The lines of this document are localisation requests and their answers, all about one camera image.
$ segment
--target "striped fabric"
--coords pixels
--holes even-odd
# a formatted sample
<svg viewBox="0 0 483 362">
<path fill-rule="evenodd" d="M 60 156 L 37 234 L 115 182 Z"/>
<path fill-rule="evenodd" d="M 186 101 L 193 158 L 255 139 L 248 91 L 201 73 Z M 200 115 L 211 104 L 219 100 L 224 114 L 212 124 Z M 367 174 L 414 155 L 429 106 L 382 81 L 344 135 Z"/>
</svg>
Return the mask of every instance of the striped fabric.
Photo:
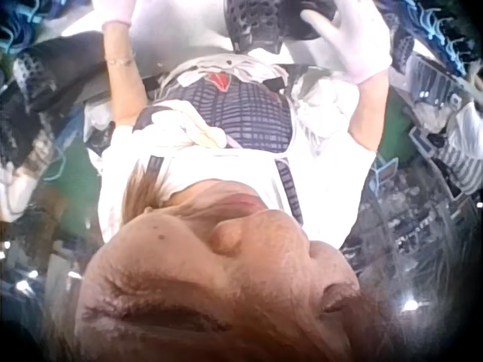
<svg viewBox="0 0 483 362">
<path fill-rule="evenodd" d="M 483 160 L 468 158 L 448 143 L 435 156 L 449 167 L 451 181 L 464 194 L 472 195 L 483 189 Z"/>
</svg>

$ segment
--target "wrist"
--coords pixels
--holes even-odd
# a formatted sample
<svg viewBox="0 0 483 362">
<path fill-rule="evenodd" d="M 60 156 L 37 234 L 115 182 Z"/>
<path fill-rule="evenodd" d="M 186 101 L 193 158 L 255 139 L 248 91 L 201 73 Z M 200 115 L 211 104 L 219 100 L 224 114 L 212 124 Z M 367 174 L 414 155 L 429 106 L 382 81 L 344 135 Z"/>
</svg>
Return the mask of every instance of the wrist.
<svg viewBox="0 0 483 362">
<path fill-rule="evenodd" d="M 104 35 L 126 35 L 129 34 L 130 24 L 122 21 L 112 20 L 103 24 Z"/>
<path fill-rule="evenodd" d="M 380 94 L 389 91 L 389 72 L 384 70 L 358 84 L 361 94 Z"/>
</svg>

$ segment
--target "blue sneaker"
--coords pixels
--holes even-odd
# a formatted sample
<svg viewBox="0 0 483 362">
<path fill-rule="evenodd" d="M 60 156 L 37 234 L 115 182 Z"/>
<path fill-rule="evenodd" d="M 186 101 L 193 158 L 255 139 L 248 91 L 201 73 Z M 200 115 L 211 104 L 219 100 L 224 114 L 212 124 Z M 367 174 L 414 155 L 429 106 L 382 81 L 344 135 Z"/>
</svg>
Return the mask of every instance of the blue sneaker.
<svg viewBox="0 0 483 362">
<path fill-rule="evenodd" d="M 88 0 L 8 0 L 15 12 L 23 15 L 30 23 L 53 20 L 60 17 L 70 6 L 87 5 Z"/>
<path fill-rule="evenodd" d="M 32 44 L 34 29 L 25 17 L 0 5 L 0 51 L 18 54 Z"/>
</svg>

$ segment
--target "white cloth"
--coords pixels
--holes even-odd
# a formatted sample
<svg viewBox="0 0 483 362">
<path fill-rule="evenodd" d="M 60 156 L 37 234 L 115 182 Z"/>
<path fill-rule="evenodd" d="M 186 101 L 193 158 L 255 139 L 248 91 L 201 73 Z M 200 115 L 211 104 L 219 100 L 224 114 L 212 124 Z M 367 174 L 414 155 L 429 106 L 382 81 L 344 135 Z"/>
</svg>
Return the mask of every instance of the white cloth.
<svg viewBox="0 0 483 362">
<path fill-rule="evenodd" d="M 466 157 L 483 159 L 483 120 L 474 102 L 464 106 L 448 125 L 448 142 Z"/>
<path fill-rule="evenodd" d="M 251 186 L 269 208 L 291 214 L 274 162 L 279 155 L 194 144 L 186 132 L 190 122 L 187 112 L 157 112 L 152 121 L 134 133 L 132 127 L 118 127 L 111 146 L 103 153 L 99 218 L 105 242 L 119 230 L 122 200 L 134 165 L 140 162 L 146 167 L 151 155 L 165 157 L 159 175 L 162 200 L 198 181 L 225 179 Z M 319 155 L 314 156 L 305 134 L 297 132 L 298 123 L 294 126 L 295 136 L 286 157 L 303 213 L 303 229 L 310 240 L 340 248 L 357 218 L 361 191 L 375 153 L 340 131 L 326 139 Z"/>
<path fill-rule="evenodd" d="M 31 174 L 25 167 L 15 170 L 11 162 L 0 165 L 0 221 L 13 222 L 23 215 L 38 183 Z"/>
</svg>

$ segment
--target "lips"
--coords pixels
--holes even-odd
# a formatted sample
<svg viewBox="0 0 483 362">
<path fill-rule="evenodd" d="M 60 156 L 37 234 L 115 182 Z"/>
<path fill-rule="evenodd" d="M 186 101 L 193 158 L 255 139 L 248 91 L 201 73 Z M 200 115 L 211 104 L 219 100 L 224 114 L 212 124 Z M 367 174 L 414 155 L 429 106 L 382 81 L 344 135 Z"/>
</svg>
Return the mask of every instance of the lips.
<svg viewBox="0 0 483 362">
<path fill-rule="evenodd" d="M 217 206 L 239 210 L 246 215 L 268 209 L 260 197 L 249 194 L 232 194 L 218 201 Z"/>
</svg>

